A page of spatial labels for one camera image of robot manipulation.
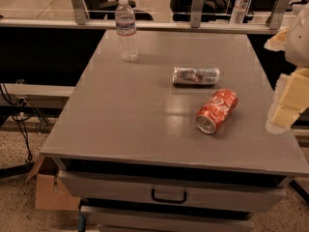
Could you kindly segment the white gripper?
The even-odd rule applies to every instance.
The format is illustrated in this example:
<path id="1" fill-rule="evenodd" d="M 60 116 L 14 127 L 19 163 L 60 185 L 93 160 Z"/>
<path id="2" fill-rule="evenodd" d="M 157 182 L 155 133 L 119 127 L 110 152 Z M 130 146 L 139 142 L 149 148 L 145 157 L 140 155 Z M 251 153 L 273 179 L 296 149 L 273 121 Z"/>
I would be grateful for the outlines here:
<path id="1" fill-rule="evenodd" d="M 309 6 L 299 12 L 290 27 L 283 27 L 268 39 L 264 48 L 285 50 L 286 60 L 298 66 L 290 75 L 280 74 L 267 114 L 266 130 L 281 134 L 309 107 Z"/>

